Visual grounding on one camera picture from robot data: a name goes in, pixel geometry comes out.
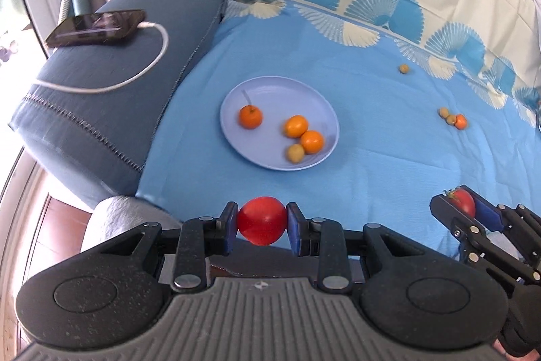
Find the tan longan single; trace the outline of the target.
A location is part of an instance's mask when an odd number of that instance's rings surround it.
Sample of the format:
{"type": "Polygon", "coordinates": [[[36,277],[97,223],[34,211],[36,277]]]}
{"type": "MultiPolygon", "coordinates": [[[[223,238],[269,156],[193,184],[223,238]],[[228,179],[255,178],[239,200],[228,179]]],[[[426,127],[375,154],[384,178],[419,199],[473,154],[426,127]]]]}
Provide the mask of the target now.
{"type": "Polygon", "coordinates": [[[291,162],[292,164],[298,164],[303,161],[305,156],[305,151],[302,145],[300,144],[293,144],[288,147],[286,150],[286,158],[291,162]]]}

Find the light blue plate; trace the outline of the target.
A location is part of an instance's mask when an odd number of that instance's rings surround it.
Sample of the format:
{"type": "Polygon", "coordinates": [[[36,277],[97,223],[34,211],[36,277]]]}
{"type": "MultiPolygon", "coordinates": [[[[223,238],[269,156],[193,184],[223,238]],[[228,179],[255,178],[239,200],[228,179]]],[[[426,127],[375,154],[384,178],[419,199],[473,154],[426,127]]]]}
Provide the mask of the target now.
{"type": "Polygon", "coordinates": [[[274,171],[311,168],[328,158],[339,141],[336,112],[326,98],[312,87],[286,77],[256,77],[235,86],[222,102],[219,120],[226,140],[241,157],[274,171]],[[262,111],[262,122],[256,128],[245,128],[240,123],[240,111],[246,105],[262,111]],[[305,155],[298,163],[290,162],[286,154],[295,140],[285,135],[285,124],[295,115],[304,117],[308,128],[324,140],[321,150],[305,155]]]}

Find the grey blanket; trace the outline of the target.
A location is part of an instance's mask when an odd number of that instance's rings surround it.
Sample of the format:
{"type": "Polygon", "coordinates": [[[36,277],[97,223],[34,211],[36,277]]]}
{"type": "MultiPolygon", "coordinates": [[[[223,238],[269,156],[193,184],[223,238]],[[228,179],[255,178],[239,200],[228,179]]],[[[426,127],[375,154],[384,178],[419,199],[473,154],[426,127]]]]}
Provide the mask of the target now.
{"type": "Polygon", "coordinates": [[[100,202],[86,226],[81,252],[144,224],[159,223],[163,230],[177,229],[182,223],[160,208],[128,196],[115,196],[100,202]]]}

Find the large orange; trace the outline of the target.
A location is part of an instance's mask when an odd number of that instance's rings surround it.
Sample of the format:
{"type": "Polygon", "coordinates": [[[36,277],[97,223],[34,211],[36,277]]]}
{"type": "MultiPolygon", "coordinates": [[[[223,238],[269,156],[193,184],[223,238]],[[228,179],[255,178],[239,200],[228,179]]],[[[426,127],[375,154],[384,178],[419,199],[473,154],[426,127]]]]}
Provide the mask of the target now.
{"type": "Polygon", "coordinates": [[[301,135],[299,141],[307,155],[320,152],[326,144],[324,136],[316,130],[307,130],[301,135]]]}

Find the small orange kumquat round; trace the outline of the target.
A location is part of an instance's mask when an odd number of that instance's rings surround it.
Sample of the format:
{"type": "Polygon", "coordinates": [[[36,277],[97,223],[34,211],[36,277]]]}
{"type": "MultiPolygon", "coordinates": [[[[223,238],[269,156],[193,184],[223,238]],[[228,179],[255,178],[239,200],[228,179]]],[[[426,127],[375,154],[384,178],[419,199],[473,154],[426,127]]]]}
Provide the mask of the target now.
{"type": "Polygon", "coordinates": [[[468,124],[468,120],[463,114],[455,115],[454,127],[456,127],[458,130],[466,129],[468,127],[468,124]]]}

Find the red cherry tomato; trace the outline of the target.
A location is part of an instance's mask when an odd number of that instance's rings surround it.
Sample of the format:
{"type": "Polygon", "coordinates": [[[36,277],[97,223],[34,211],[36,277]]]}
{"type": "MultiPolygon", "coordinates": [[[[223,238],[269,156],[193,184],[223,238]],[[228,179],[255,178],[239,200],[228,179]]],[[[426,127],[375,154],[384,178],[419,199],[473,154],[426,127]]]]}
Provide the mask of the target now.
{"type": "Polygon", "coordinates": [[[287,228],[287,223],[285,206],[269,196],[246,202],[237,215],[237,230],[255,246],[274,244],[287,228]]]}
{"type": "Polygon", "coordinates": [[[462,188],[446,190],[445,196],[449,201],[460,210],[464,215],[474,218],[476,215],[476,206],[470,193],[462,188]]]}

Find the orange with stem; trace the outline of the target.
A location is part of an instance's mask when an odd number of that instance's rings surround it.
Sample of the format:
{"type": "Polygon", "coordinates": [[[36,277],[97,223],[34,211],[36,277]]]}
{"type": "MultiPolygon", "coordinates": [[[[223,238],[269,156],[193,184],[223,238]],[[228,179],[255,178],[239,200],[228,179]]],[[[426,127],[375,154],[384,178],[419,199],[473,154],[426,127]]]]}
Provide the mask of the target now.
{"type": "Polygon", "coordinates": [[[241,91],[247,104],[243,106],[238,112],[238,123],[248,130],[258,128],[263,121],[263,113],[259,107],[253,105],[248,93],[244,90],[241,91]]]}

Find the blue patterned bed sheet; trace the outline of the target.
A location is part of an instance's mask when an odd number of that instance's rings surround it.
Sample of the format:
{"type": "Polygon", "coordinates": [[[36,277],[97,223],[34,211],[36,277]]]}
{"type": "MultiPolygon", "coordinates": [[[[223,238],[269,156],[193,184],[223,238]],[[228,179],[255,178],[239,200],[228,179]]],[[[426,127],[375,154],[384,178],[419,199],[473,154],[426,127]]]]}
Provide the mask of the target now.
{"type": "Polygon", "coordinates": [[[170,102],[137,195],[179,220],[269,195],[452,256],[456,242],[428,208],[442,190],[465,184],[539,209],[539,104],[535,0],[228,0],[212,49],[170,102]],[[260,76],[326,98],[340,128],[329,158],[272,171],[229,145],[222,102],[260,76]],[[448,125],[441,107],[468,127],[448,125]]]}

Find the tan longan far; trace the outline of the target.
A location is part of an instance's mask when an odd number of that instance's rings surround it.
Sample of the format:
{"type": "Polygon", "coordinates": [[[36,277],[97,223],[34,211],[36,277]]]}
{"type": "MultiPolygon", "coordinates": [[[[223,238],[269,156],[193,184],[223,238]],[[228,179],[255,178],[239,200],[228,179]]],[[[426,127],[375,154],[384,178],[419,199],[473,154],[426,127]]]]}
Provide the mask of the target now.
{"type": "Polygon", "coordinates": [[[410,68],[406,64],[402,64],[399,66],[399,72],[402,74],[407,74],[410,71],[410,68]]]}

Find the oval orange kumquat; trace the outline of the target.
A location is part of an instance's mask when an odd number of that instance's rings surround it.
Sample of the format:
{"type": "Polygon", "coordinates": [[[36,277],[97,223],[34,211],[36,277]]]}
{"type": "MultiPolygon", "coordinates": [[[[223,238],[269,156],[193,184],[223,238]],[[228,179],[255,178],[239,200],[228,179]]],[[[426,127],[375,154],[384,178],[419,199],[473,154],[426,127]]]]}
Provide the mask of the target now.
{"type": "Polygon", "coordinates": [[[288,138],[300,138],[309,128],[307,119],[296,114],[288,118],[283,124],[283,134],[288,138]]]}

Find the tan longan cluster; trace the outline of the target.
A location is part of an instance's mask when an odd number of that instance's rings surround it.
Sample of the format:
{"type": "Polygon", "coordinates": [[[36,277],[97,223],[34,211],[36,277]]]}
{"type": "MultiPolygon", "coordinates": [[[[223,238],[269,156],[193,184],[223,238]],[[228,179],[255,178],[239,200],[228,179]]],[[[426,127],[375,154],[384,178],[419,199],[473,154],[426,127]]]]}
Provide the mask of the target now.
{"type": "Polygon", "coordinates": [[[442,118],[447,118],[449,116],[449,111],[445,107],[441,107],[438,109],[438,114],[442,118]]]}
{"type": "Polygon", "coordinates": [[[453,115],[453,114],[450,114],[447,118],[446,118],[446,122],[448,125],[454,125],[457,121],[457,118],[453,115]]]}

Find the black smartphone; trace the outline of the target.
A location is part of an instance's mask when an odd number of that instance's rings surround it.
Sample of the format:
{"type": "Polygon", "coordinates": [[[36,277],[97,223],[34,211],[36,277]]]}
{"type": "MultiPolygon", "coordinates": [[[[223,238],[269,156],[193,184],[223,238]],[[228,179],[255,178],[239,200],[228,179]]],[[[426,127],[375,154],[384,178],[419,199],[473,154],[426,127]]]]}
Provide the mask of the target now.
{"type": "Polygon", "coordinates": [[[48,48],[113,45],[130,39],[147,15],[140,9],[67,17],[45,39],[48,48]]]}

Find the tan longan cluster right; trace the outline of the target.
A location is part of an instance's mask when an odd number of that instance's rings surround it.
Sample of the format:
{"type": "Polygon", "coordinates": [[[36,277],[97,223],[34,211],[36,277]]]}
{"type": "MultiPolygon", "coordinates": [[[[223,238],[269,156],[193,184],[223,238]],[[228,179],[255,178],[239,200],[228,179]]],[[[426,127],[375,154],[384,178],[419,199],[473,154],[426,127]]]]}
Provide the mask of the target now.
{"type": "Polygon", "coordinates": [[[454,125],[457,121],[457,118],[453,115],[453,114],[450,114],[447,118],[446,118],[446,122],[448,125],[454,125]]]}

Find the tan longan cluster left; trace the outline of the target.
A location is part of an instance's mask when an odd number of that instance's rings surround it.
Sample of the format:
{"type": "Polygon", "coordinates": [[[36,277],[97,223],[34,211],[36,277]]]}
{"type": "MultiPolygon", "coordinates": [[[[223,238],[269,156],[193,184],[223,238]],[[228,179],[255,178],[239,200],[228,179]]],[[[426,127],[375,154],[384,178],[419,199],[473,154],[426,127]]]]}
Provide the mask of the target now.
{"type": "Polygon", "coordinates": [[[449,111],[445,107],[441,107],[438,109],[438,114],[442,118],[447,118],[449,116],[449,111]]]}

